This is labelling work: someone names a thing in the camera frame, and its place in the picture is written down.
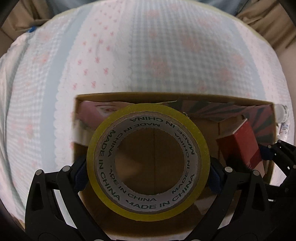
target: cardboard tape core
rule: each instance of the cardboard tape core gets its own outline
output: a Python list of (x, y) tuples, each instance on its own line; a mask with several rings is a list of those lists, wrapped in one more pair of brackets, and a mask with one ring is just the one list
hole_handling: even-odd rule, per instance
[[(131, 190), (118, 178), (115, 168), (115, 153), (120, 142), (144, 128), (170, 134), (184, 155), (184, 170), (179, 181), (156, 195)], [(91, 185), (105, 205), (139, 221), (163, 220), (192, 205), (205, 186), (210, 165), (207, 145), (194, 123), (182, 113), (158, 104), (135, 104), (110, 115), (91, 140), (87, 162)]]

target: brown curtain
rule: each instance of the brown curtain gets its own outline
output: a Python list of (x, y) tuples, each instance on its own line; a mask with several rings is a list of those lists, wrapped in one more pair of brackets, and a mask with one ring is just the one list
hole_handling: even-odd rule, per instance
[(20, 0), (2, 26), (2, 31), (12, 40), (32, 26), (41, 26), (51, 19), (45, 0)]
[(259, 0), (237, 15), (281, 54), (296, 37), (296, 27), (277, 0)]

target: roll of packing tape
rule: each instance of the roll of packing tape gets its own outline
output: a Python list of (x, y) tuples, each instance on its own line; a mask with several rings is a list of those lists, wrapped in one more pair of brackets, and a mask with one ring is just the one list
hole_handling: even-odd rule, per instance
[[(119, 178), (115, 153), (130, 133), (155, 128), (175, 138), (184, 154), (184, 171), (174, 187), (156, 195), (136, 193)], [(87, 152), (90, 183), (102, 202), (114, 212), (137, 221), (159, 221), (187, 209), (202, 192), (209, 175), (210, 155), (200, 130), (184, 114), (159, 104), (134, 104), (104, 120)]]

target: metal pin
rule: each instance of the metal pin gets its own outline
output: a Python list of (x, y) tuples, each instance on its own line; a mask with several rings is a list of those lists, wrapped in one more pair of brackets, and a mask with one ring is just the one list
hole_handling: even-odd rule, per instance
[(70, 170), (70, 166), (64, 166), (62, 170), (63, 172), (67, 172)]
[(232, 172), (232, 168), (231, 167), (225, 167), (225, 171), (230, 173), (230, 172)]
[(36, 172), (35, 172), (35, 175), (40, 175), (42, 173), (42, 170), (41, 169), (39, 169), (39, 170), (37, 170)]
[(253, 171), (253, 174), (254, 174), (255, 176), (259, 176), (259, 175), (260, 175), (260, 172), (257, 171), (257, 170), (254, 170), (254, 171)]

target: tape roll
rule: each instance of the tape roll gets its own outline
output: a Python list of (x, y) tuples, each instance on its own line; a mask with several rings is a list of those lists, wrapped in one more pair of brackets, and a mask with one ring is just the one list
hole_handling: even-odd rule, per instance
[[(115, 153), (130, 133), (155, 128), (167, 132), (184, 154), (184, 171), (174, 187), (156, 195), (136, 193), (117, 176)], [(122, 108), (96, 129), (88, 151), (87, 172), (97, 196), (114, 212), (137, 221), (159, 221), (187, 209), (202, 192), (209, 175), (210, 155), (196, 125), (185, 115), (159, 104)]]

